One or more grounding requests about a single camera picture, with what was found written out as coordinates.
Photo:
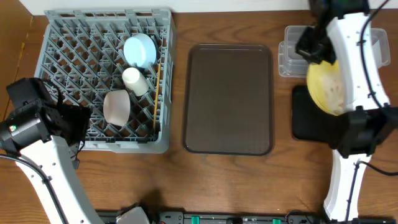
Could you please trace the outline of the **clear plastic bin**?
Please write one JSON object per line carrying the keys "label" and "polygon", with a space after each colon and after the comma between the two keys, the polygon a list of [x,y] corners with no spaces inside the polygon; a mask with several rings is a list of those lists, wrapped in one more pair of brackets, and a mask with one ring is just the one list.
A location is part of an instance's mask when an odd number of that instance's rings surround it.
{"label": "clear plastic bin", "polygon": [[[284,41],[279,44],[279,75],[288,78],[306,78],[308,62],[295,52],[295,46],[307,26],[287,26]],[[371,41],[378,68],[391,62],[387,33],[384,29],[372,28]]]}

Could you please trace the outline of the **grey plastic dish rack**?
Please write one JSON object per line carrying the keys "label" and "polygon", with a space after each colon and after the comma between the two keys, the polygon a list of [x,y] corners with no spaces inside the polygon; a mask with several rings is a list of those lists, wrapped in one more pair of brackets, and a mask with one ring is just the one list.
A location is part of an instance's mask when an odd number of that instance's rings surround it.
{"label": "grey plastic dish rack", "polygon": [[[162,154],[169,149],[172,110],[172,76],[177,33],[169,9],[113,11],[47,10],[49,24],[35,76],[50,83],[52,98],[62,93],[65,103],[92,112],[85,149],[117,153]],[[110,91],[124,89],[122,73],[128,68],[125,41],[136,33],[155,43],[155,64],[143,73],[149,90],[130,94],[131,111],[124,126],[108,123],[103,103]],[[161,63],[156,130],[153,117],[158,64]]]}

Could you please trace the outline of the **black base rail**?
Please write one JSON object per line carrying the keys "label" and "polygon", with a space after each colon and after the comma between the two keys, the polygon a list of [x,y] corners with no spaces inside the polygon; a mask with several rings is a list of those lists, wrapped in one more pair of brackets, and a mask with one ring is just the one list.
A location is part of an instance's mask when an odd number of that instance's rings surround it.
{"label": "black base rail", "polygon": [[[116,223],[117,212],[97,211],[105,223]],[[286,215],[225,215],[225,214],[189,214],[183,212],[161,212],[153,215],[150,223],[156,224],[326,224],[322,217],[302,212],[289,212]],[[356,219],[348,223],[357,224],[397,224],[397,220],[388,218]]]}

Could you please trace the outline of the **light blue bowl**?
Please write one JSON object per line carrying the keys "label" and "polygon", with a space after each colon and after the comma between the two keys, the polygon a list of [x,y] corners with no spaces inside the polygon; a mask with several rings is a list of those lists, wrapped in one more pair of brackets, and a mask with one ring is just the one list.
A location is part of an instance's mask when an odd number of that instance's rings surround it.
{"label": "light blue bowl", "polygon": [[125,41],[123,53],[129,65],[139,68],[149,68],[157,58],[154,41],[141,33],[136,33]]}

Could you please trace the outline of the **wooden chopstick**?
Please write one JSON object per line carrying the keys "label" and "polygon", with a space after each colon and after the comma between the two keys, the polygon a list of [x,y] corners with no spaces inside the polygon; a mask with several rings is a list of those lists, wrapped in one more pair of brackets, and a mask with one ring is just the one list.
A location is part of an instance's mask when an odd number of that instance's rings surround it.
{"label": "wooden chopstick", "polygon": [[160,85],[161,63],[158,64],[157,78],[156,78],[156,91],[155,91],[155,104],[154,104],[154,117],[153,117],[153,131],[156,130],[157,107],[159,101],[159,85]]}

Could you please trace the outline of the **black tray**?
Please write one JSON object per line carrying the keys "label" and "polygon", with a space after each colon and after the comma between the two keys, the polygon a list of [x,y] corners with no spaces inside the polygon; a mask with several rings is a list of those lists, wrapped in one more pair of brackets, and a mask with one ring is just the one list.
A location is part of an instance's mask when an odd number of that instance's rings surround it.
{"label": "black tray", "polygon": [[334,145],[347,129],[346,117],[321,110],[312,100],[307,86],[293,88],[292,135],[295,139]]}

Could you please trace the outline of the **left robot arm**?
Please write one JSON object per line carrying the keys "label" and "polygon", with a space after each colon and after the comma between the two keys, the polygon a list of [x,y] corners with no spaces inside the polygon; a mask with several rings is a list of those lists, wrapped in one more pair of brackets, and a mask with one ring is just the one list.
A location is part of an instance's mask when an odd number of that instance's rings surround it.
{"label": "left robot arm", "polygon": [[15,107],[1,122],[5,159],[30,180],[51,223],[102,223],[75,169],[85,143],[91,110],[54,101],[48,80],[22,78],[7,86]]}

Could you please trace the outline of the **yellow plate with food scraps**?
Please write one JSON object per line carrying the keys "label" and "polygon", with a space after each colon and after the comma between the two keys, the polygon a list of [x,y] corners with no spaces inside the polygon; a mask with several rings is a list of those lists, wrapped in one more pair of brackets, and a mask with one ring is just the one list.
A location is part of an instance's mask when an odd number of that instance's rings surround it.
{"label": "yellow plate with food scraps", "polygon": [[307,87],[312,100],[327,114],[338,116],[344,112],[345,91],[338,61],[330,64],[311,63],[307,70]]}

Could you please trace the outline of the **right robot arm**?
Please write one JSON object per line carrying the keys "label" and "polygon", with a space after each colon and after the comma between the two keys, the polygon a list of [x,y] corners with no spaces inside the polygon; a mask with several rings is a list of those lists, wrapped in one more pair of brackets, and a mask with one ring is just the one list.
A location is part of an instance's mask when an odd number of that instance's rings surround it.
{"label": "right robot arm", "polygon": [[358,223],[365,170],[378,145],[397,128],[379,77],[371,39],[377,11],[367,1],[311,1],[317,23],[295,46],[309,64],[307,83],[292,91],[292,134],[324,142],[332,152],[327,223]]}

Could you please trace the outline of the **dark brown serving tray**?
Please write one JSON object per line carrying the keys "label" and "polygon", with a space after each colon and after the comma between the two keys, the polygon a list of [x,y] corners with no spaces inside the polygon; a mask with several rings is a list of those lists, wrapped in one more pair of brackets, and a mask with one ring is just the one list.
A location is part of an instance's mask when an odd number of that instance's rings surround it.
{"label": "dark brown serving tray", "polygon": [[274,147],[272,52],[198,44],[189,53],[182,145],[197,154],[265,156]]}

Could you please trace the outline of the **cream plastic cup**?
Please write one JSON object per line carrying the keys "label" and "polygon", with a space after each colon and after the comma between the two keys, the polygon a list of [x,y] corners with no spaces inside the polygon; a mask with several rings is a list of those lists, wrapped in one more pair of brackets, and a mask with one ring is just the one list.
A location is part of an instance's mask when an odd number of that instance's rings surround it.
{"label": "cream plastic cup", "polygon": [[126,88],[134,92],[136,96],[142,96],[149,90],[145,76],[136,68],[125,69],[122,74],[122,80]]}

